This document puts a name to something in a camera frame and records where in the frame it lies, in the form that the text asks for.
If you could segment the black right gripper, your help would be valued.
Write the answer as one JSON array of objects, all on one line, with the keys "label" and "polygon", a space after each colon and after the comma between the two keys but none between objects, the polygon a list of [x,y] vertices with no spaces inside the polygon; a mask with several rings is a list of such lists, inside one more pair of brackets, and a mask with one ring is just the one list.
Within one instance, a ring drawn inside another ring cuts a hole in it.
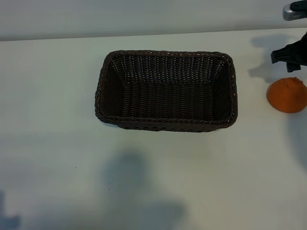
[{"label": "black right gripper", "polygon": [[300,70],[299,64],[307,63],[307,34],[297,42],[288,44],[284,48],[274,50],[271,53],[272,63],[286,62],[287,71]]}]

